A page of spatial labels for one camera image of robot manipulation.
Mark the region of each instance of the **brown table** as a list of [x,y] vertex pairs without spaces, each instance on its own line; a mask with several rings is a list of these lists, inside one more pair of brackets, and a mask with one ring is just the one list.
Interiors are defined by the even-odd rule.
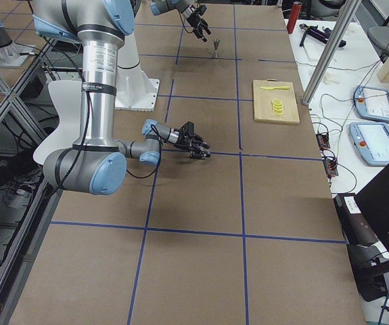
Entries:
[[112,196],[64,192],[11,325],[365,324],[307,108],[299,125],[253,119],[253,79],[302,97],[280,9],[208,5],[205,19],[207,43],[142,4],[160,96],[153,113],[117,111],[114,136],[190,120],[211,158],[167,150],[157,175]]

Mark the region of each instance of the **device screen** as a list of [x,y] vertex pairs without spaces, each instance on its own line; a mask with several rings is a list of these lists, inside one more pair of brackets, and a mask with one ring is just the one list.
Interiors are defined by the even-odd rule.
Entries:
[[389,118],[389,99],[387,91],[364,88],[364,98],[367,113]]
[[389,161],[389,135],[383,125],[359,125],[374,161]]

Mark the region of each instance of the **black monitor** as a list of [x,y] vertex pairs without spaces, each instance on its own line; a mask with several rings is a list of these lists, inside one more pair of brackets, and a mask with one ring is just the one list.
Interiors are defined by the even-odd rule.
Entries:
[[[365,220],[389,252],[389,164],[354,199]],[[375,265],[373,261],[365,265],[352,265],[360,293],[368,301],[386,295],[385,288],[380,286],[379,277],[389,273],[389,260],[374,261]]]

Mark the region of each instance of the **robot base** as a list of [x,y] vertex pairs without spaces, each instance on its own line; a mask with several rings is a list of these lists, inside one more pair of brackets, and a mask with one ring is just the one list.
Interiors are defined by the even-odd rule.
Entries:
[[146,74],[141,71],[145,91],[138,93],[133,91],[137,86],[130,81],[129,77],[125,77],[125,83],[122,91],[118,91],[116,95],[115,109],[117,110],[140,110],[152,112],[155,108],[158,89],[160,88],[160,79],[149,79]]
[[[30,45],[30,46],[22,46],[16,44],[16,49],[20,53],[29,53],[33,51],[33,48],[35,48],[36,45]],[[28,59],[29,55],[20,55],[18,58],[13,60],[2,60],[0,58],[0,68],[19,68],[23,65],[23,63]]]

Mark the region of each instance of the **white sticker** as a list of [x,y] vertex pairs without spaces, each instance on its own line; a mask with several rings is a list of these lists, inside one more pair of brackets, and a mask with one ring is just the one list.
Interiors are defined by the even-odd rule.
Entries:
[[359,207],[357,206],[353,196],[345,196],[344,202],[346,203],[346,206],[348,207],[351,215],[356,215],[357,213],[361,214],[361,211],[359,210]]
[[85,70],[116,75],[116,55],[113,49],[104,46],[89,45],[84,54]]

